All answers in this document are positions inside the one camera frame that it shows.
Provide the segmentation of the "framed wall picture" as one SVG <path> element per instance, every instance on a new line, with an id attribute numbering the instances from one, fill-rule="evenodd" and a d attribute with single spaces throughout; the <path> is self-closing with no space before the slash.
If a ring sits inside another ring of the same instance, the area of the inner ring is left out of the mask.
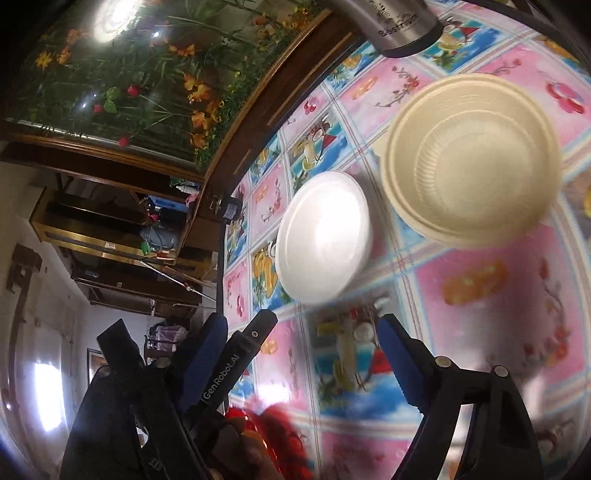
<path id="1" fill-rule="evenodd" d="M 91 383 L 97 371 L 107 364 L 102 352 L 97 349 L 87 349 L 87 380 Z"/>

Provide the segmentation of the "dark wooden cabinet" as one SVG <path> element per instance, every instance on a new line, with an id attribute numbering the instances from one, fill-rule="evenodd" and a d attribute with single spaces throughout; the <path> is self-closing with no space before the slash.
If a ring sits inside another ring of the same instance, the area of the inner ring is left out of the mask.
<path id="1" fill-rule="evenodd" d="M 46 175 L 29 223 L 64 255 L 92 304 L 159 315 L 215 308 L 221 223 L 198 215 L 171 171 L 76 142 L 2 143 L 3 162 Z"/>

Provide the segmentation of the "small white foam bowl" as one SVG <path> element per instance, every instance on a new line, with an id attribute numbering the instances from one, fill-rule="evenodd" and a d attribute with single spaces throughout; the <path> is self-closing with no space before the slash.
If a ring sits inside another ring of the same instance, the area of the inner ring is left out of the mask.
<path id="1" fill-rule="evenodd" d="M 369 203 L 361 185 L 349 174 L 322 172 L 297 190 L 280 221 L 280 284 L 297 302 L 329 302 L 365 267 L 372 244 Z"/>

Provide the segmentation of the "stainless steel thermos jug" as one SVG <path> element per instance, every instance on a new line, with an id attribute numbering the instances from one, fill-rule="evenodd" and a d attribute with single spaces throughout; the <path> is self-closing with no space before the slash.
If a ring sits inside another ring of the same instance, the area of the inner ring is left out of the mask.
<path id="1" fill-rule="evenodd" d="M 415 55 L 444 33 L 443 23 L 425 1 L 334 0 L 329 4 L 349 17 L 385 57 Z"/>

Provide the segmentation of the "wooden chair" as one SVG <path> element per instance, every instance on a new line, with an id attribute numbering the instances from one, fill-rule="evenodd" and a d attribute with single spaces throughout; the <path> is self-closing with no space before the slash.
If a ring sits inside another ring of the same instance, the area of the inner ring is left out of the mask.
<path id="1" fill-rule="evenodd" d="M 147 364 L 162 358 L 171 357 L 177 347 L 187 337 L 188 331 L 181 325 L 156 324 L 144 337 L 143 355 Z"/>

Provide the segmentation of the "small black jar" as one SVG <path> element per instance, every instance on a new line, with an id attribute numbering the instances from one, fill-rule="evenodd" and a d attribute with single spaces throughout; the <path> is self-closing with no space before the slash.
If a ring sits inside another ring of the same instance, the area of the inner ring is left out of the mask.
<path id="1" fill-rule="evenodd" d="M 242 199 L 225 196 L 218 205 L 218 215 L 225 224 L 235 221 L 242 214 Z"/>

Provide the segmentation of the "colourful patterned tablecloth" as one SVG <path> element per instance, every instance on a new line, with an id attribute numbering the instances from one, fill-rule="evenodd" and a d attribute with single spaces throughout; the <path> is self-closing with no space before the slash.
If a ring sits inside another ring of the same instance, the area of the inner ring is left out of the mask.
<path id="1" fill-rule="evenodd" d="M 387 59 L 353 50 L 286 119 L 240 177 L 242 213 L 224 234 L 223 309 L 231 329 L 259 310 L 276 327 L 231 392 L 255 410 L 295 478 L 388 479 L 420 423 L 377 341 L 393 313 L 436 355 L 466 369 L 506 366 L 534 424 L 544 472 L 566 474 L 590 438 L 590 78 L 555 42 L 500 13 L 435 1 L 443 38 Z M 451 250 L 407 226 L 381 187 L 377 142 L 430 83 L 486 73 L 523 87 L 551 118 L 562 192 L 548 219 L 503 248 Z M 280 219 L 309 179 L 358 181 L 374 246 L 338 299 L 311 307 L 276 273 Z"/>

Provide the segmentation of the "small beige plastic bowl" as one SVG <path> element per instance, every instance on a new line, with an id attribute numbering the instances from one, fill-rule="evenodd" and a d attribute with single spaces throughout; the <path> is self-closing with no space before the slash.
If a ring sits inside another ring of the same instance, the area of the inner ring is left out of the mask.
<path id="1" fill-rule="evenodd" d="M 374 147 L 394 210 L 427 239 L 488 248 L 525 235 L 562 183 L 558 135 L 520 86 L 488 74 L 422 89 Z"/>

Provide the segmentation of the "red glass plate with sticker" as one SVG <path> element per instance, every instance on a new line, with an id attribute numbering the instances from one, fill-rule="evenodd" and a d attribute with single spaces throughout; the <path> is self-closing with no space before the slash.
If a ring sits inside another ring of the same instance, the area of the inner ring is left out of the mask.
<path id="1" fill-rule="evenodd" d="M 231 406 L 225 419 L 238 428 L 245 455 L 242 479 L 314 479 L 315 465 L 305 450 L 305 436 L 294 425 L 283 404 L 254 413 Z"/>

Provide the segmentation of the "flower mural panel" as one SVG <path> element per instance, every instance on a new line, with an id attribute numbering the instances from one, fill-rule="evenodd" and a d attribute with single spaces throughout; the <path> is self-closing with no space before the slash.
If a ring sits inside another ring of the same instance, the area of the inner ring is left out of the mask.
<path id="1" fill-rule="evenodd" d="M 19 68 L 4 118 L 204 171 L 317 1 L 75 1 Z"/>

